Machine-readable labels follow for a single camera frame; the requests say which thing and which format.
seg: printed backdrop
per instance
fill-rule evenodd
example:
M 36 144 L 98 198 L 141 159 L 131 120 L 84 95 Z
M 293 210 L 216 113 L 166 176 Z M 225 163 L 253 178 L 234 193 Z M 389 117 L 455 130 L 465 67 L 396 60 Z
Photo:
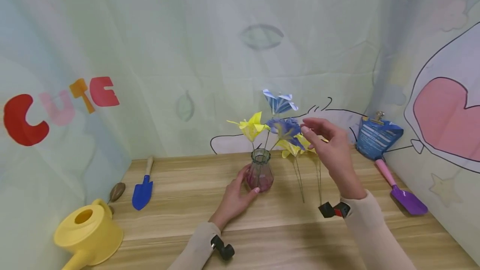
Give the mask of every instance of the printed backdrop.
M 393 0 L 368 113 L 405 129 L 392 170 L 480 264 L 480 0 Z M 402 23 L 395 12 L 402 11 Z M 392 36 L 398 36 L 395 42 Z M 398 86 L 407 100 L 389 101 Z
M 352 142 L 367 107 L 401 118 L 421 68 L 413 57 L 471 27 L 476 3 L 0 0 L 0 207 L 15 215 L 0 219 L 3 266 L 60 269 L 63 217 L 107 199 L 131 159 L 232 151 L 225 136 L 238 128 L 226 120 L 271 116 L 263 89 L 293 94 L 300 109 L 285 116 L 324 116 Z M 415 192 L 429 189 L 392 165 Z

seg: blue garden shovel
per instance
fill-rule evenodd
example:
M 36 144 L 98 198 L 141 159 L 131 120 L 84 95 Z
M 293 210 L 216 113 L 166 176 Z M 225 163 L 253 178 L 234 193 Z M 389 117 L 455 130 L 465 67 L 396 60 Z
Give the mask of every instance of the blue garden shovel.
M 145 176 L 141 184 L 135 185 L 133 191 L 132 205 L 137 210 L 142 210 L 152 197 L 153 182 L 150 181 L 150 172 L 152 171 L 153 156 L 148 157 Z

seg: seed packet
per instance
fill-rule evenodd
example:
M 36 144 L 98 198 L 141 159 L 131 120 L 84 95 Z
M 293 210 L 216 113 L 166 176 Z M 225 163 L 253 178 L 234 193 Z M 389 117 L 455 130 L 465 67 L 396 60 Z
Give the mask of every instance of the seed packet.
M 360 121 L 360 131 L 357 140 L 357 150 L 370 160 L 382 159 L 387 151 L 403 135 L 403 129 L 391 121 L 381 119 L 383 112 L 377 113 L 377 118 L 363 117 Z

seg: beige sleeve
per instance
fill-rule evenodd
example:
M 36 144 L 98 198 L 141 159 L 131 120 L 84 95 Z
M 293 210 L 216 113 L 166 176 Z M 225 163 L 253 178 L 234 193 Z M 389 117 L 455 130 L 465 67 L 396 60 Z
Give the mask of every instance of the beige sleeve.
M 210 222 L 200 223 L 188 241 L 187 247 L 168 270 L 201 270 L 212 255 L 210 242 L 215 235 L 221 236 L 216 225 Z
M 368 270 L 416 269 L 388 229 L 382 210 L 369 191 L 362 200 L 342 201 L 350 206 L 345 222 Z

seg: wooden tabletop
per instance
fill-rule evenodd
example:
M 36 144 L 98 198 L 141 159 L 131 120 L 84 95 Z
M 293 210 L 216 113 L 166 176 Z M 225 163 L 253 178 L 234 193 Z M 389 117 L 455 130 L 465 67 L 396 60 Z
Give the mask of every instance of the wooden tabletop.
M 365 188 L 378 200 L 388 227 L 417 269 L 479 269 L 431 214 L 412 217 L 395 204 L 388 183 L 373 162 L 355 150 L 352 156 Z M 93 269 L 167 269 L 198 223 L 215 211 L 225 186 L 249 162 L 250 154 L 157 159 L 151 173 L 152 198 L 137 211 L 132 207 L 132 193 L 142 181 L 146 160 L 133 161 L 123 178 L 126 191 L 111 204 L 114 220 L 125 232 L 124 241 L 113 257 Z M 314 154 L 299 158 L 305 203 L 293 161 L 275 152 L 270 164 L 275 175 L 271 190 L 260 194 L 222 233 L 223 241 L 235 249 L 233 260 L 225 263 L 214 253 L 204 269 L 365 269 L 344 220 L 324 219 L 318 210 L 318 171 L 323 203 L 339 200 L 337 187 L 318 158 Z M 399 179 L 397 182 L 405 188 Z

